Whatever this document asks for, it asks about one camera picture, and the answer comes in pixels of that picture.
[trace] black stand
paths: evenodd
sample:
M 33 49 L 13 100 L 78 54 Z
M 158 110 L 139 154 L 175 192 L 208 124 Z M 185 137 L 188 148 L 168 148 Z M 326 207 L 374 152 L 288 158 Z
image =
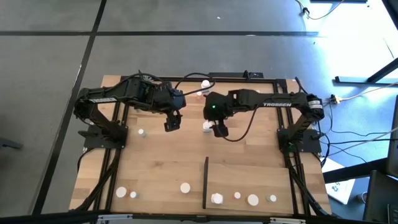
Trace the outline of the black stand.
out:
M 84 146 L 87 148 L 124 148 L 127 139 L 127 126 L 121 126 L 117 121 L 108 120 L 98 110 L 98 105 L 88 105 L 87 107 L 90 107 L 89 119 L 93 125 L 90 125 L 87 131 L 78 132 L 86 138 Z
M 286 145 L 286 143 L 289 140 L 288 137 L 288 130 L 287 129 L 278 129 L 277 130 L 277 135 L 278 135 L 278 142 L 279 142 L 279 147 L 281 151 L 284 152 L 321 152 L 321 145 L 319 143 L 318 139 L 314 139 L 313 136 L 318 136 L 318 133 L 316 130 L 311 130 L 308 129 L 304 131 L 303 133 L 303 140 L 300 142 L 297 142 L 294 145 Z
M 398 82 L 398 78 L 385 78 L 382 82 L 378 82 L 386 75 L 393 72 L 398 68 L 398 58 L 395 58 L 392 62 L 380 69 L 374 75 L 369 78 L 363 77 L 335 77 L 336 83 L 355 83 L 355 84 L 367 84 L 367 85 L 388 85 Z

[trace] black floor stripe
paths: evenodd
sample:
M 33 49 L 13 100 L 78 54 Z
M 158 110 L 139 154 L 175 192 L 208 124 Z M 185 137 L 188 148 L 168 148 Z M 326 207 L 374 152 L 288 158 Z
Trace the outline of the black floor stripe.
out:
M 98 30 L 102 15 L 104 13 L 105 5 L 106 5 L 106 0 L 102 0 L 101 4 L 99 6 L 99 9 L 98 9 L 98 13 L 97 13 L 97 16 L 95 19 L 92 33 L 95 33 Z M 63 141 L 65 140 L 65 135 L 67 133 L 70 118 L 72 116 L 73 107 L 75 105 L 75 100 L 77 98 L 77 95 L 78 95 L 78 92 L 80 89 L 80 85 L 81 85 L 81 81 L 83 80 L 83 76 L 86 71 L 86 67 L 87 67 L 88 60 L 90 58 L 91 50 L 93 49 L 94 40 L 95 40 L 95 35 L 91 35 L 90 38 L 88 39 L 86 50 L 83 55 L 83 59 L 81 60 L 79 72 L 77 74 L 75 83 L 74 83 L 72 91 L 70 93 L 67 107 L 62 116 L 62 121 L 60 123 L 60 126 L 58 127 L 58 130 L 56 133 L 56 138 L 54 139 L 54 142 L 52 144 L 49 158 L 47 159 L 47 163 L 45 166 L 45 173 L 42 176 L 42 178 L 39 182 L 39 185 L 38 185 L 38 190 L 37 190 L 38 194 L 35 195 L 36 197 L 34 197 L 34 199 L 33 199 L 34 200 L 34 207 L 33 207 L 33 211 L 32 211 L 33 215 L 38 215 L 38 214 L 42 213 L 45 199 L 47 197 L 47 193 L 50 188 L 51 180 L 54 175 L 55 168 L 56 168 L 57 162 L 58 162 L 58 158 L 61 153 L 62 144 L 63 144 Z
M 277 36 L 277 37 L 320 37 L 318 32 L 296 31 L 0 31 L 0 36 Z
M 15 30 L 15 31 L 0 31 L 0 36 L 82 36 L 82 35 L 91 35 L 94 34 L 91 31 L 23 31 L 23 30 Z
M 255 35 L 255 36 L 292 36 L 292 37 L 318 37 L 318 32 L 296 31 L 98 31 L 98 36 L 150 36 L 150 35 L 185 35 L 185 36 L 213 36 L 213 35 Z

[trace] gray floor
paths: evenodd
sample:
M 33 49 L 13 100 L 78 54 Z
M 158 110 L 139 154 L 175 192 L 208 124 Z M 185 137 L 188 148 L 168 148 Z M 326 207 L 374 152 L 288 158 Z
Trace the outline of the gray floor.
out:
M 44 2 L 0 1 L 0 30 L 91 30 L 100 4 L 99 0 Z M 312 16 L 330 7 L 309 6 Z M 263 72 L 267 78 L 298 76 L 307 91 L 322 98 L 332 93 L 351 96 L 365 88 L 334 86 L 334 76 L 369 76 L 398 54 L 394 44 L 389 44 L 396 29 L 379 1 L 344 3 L 315 22 L 302 19 L 298 12 L 294 0 L 108 1 L 100 30 L 319 31 L 322 37 L 97 37 L 82 86 L 97 87 L 103 75 L 128 75 L 138 69 L 160 76 L 247 69 Z M 0 136 L 25 145 L 20 151 L 0 151 L 0 217 L 29 211 L 87 40 L 0 37 Z M 342 103 L 333 109 L 333 129 L 390 130 L 397 94 L 398 89 L 388 88 Z M 329 125 L 328 119 L 322 121 L 323 130 Z M 83 143 L 77 131 L 84 128 L 71 119 L 46 213 L 68 208 Z M 333 142 L 360 139 L 334 133 L 329 137 Z M 371 161 L 385 157 L 387 147 L 386 142 L 369 143 L 349 152 Z M 362 163 L 343 153 L 331 158 L 344 166 Z M 367 181 L 360 180 L 354 192 L 366 188 Z M 337 214 L 361 219 L 363 207 L 353 201 L 351 213 L 332 199 L 331 204 Z

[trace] wooden tabletop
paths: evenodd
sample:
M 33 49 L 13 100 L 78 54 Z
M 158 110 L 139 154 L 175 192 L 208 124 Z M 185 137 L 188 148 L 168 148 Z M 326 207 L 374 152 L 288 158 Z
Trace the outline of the wooden tabletop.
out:
M 102 86 L 113 86 L 120 76 L 104 76 Z M 287 80 L 288 91 L 298 91 L 294 80 Z M 200 83 L 184 82 L 179 89 L 184 92 L 200 88 Z M 261 93 L 272 93 L 272 85 L 264 83 L 220 83 L 213 91 L 227 94 L 229 90 L 248 88 Z M 122 150 L 115 189 L 127 188 L 136 191 L 138 198 L 113 197 L 112 212 L 123 213 L 169 213 L 207 215 L 291 215 L 292 199 L 289 175 L 284 158 L 279 151 L 276 130 L 279 127 L 275 108 L 261 108 L 257 111 L 249 134 L 240 142 L 228 142 L 203 132 L 204 98 L 196 95 L 186 97 L 187 106 L 180 110 L 183 115 L 181 128 L 166 133 L 165 115 L 129 110 L 127 125 L 129 134 L 126 147 Z M 111 119 L 114 104 L 101 104 L 101 112 Z M 285 124 L 287 115 L 282 110 Z M 300 112 L 292 109 L 294 120 Z M 228 118 L 226 125 L 229 138 L 237 139 L 245 132 L 252 112 L 238 113 Z M 137 131 L 143 129 L 147 136 Z M 76 208 L 93 190 L 100 175 L 104 149 L 95 149 L 82 160 L 75 184 L 70 208 Z M 300 153 L 305 171 L 307 188 L 324 210 L 331 213 L 325 181 L 320 163 L 310 153 Z M 222 207 L 207 203 L 202 209 L 203 170 L 205 157 L 209 157 L 208 197 L 214 192 L 232 197 L 241 191 L 238 201 L 228 200 Z M 180 185 L 191 186 L 188 194 L 180 191 Z M 106 198 L 108 186 L 104 188 Z M 299 188 L 295 188 L 298 210 L 303 213 Z M 257 192 L 260 203 L 248 207 L 245 197 Z M 275 194 L 275 204 L 266 201 L 267 195 Z

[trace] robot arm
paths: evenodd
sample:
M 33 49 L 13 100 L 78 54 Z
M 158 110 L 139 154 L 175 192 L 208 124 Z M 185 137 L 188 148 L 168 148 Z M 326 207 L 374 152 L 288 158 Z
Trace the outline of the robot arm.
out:
M 262 107 L 290 107 L 301 112 L 298 121 L 289 126 L 287 140 L 297 141 L 303 137 L 303 132 L 311 123 L 324 118 L 322 100 L 315 95 L 304 93 L 258 93 L 254 90 L 231 90 L 221 95 L 211 92 L 206 97 L 203 109 L 205 119 L 214 121 L 216 137 L 228 136 L 224 119 L 237 112 L 256 110 Z
M 139 77 L 125 79 L 115 86 L 80 90 L 75 102 L 74 114 L 82 121 L 89 119 L 95 130 L 80 131 L 87 136 L 107 139 L 109 142 L 125 141 L 127 131 L 118 122 L 109 121 L 99 110 L 98 104 L 121 102 L 135 109 L 164 113 L 167 115 L 164 123 L 165 131 L 180 128 L 181 117 L 179 109 L 186 106 L 182 91 L 172 88 L 170 82 L 155 84 L 141 80 Z

